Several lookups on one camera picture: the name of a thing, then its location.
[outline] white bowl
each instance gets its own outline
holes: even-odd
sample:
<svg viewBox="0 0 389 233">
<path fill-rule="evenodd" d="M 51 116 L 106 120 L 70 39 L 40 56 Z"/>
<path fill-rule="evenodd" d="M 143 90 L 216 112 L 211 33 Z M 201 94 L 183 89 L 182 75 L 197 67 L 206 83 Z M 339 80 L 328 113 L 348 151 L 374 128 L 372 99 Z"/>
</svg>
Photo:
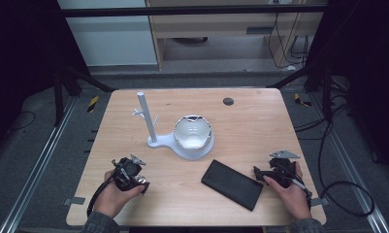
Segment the white bowl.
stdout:
<svg viewBox="0 0 389 233">
<path fill-rule="evenodd" d="M 198 150 L 210 142 L 211 125 L 202 116 L 185 116 L 177 122 L 174 136 L 182 148 Z"/>
</svg>

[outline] table surface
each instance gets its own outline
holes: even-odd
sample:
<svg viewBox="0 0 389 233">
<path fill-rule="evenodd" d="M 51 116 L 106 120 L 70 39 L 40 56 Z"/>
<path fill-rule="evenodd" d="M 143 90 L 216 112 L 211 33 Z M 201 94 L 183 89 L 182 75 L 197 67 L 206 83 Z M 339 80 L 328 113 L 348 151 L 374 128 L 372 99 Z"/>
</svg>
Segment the table surface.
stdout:
<svg viewBox="0 0 389 233">
<path fill-rule="evenodd" d="M 152 118 L 158 115 L 156 134 L 169 134 L 176 122 L 187 115 L 203 116 L 215 137 L 212 151 L 205 157 L 188 161 L 168 148 L 151 149 L 146 122 L 133 116 L 140 110 L 137 92 L 142 91 Z M 226 106 L 230 97 L 234 104 Z M 303 180 L 313 197 L 313 185 L 281 93 L 270 88 L 210 89 L 129 89 L 113 92 L 91 153 L 88 157 L 76 197 L 83 205 L 73 204 L 67 215 L 70 225 L 86 222 L 86 209 L 104 173 L 112 170 L 111 161 L 133 153 L 146 163 L 141 175 L 150 182 L 140 195 L 115 218 L 129 226 L 264 226 L 287 225 L 292 217 L 277 194 L 267 185 L 251 212 L 201 183 L 211 162 L 216 159 L 255 179 L 253 166 L 269 171 L 270 153 L 289 150 L 303 170 Z M 325 223 L 321 206 L 311 208 L 314 218 Z"/>
</svg>

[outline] white vertical rod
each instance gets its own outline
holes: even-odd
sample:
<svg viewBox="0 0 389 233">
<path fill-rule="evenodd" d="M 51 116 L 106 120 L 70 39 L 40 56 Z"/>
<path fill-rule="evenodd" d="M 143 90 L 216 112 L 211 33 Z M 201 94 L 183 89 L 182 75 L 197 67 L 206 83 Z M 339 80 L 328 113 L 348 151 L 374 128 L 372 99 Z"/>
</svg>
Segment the white vertical rod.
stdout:
<svg viewBox="0 0 389 233">
<path fill-rule="evenodd" d="M 149 136 L 151 136 L 151 141 L 153 143 L 156 143 L 157 136 L 155 135 L 154 125 L 152 124 L 151 116 L 149 115 L 148 106 L 146 105 L 146 97 L 142 92 L 138 92 L 137 96 L 139 97 L 140 105 L 142 106 L 144 119 L 146 120 L 146 127 L 148 127 Z"/>
</svg>

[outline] gray sleeve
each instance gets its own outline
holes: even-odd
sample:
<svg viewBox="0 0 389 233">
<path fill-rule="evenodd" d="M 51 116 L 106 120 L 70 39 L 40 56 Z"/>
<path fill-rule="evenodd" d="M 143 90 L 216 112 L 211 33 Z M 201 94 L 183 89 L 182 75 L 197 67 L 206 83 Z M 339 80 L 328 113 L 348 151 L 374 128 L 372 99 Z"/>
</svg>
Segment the gray sleeve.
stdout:
<svg viewBox="0 0 389 233">
<path fill-rule="evenodd" d="M 290 224 L 291 233 L 324 233 L 325 230 L 316 219 L 308 218 L 302 220 L 296 220 Z"/>
<path fill-rule="evenodd" d="M 118 224 L 111 217 L 92 212 L 81 233 L 113 233 L 118 231 Z"/>
</svg>

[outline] hand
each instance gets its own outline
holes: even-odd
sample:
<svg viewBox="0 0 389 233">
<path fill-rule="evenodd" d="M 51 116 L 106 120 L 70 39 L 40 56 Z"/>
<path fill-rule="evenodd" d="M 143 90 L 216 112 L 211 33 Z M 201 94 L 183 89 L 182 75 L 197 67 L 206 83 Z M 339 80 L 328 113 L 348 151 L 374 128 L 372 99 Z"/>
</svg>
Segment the hand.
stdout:
<svg viewBox="0 0 389 233">
<path fill-rule="evenodd" d="M 296 163 L 296 174 L 303 178 L 300 164 Z M 312 218 L 309 211 L 306 194 L 303 190 L 291 183 L 288 188 L 283 188 L 275 180 L 267 176 L 264 177 L 266 183 L 276 192 L 284 203 L 288 213 L 296 220 Z"/>
<path fill-rule="evenodd" d="M 109 178 L 112 172 L 106 172 L 104 181 Z M 138 196 L 144 188 L 143 185 L 139 185 L 128 191 L 121 191 L 114 182 L 110 182 L 95 201 L 93 211 L 114 218 L 124 205 L 133 197 Z"/>
</svg>

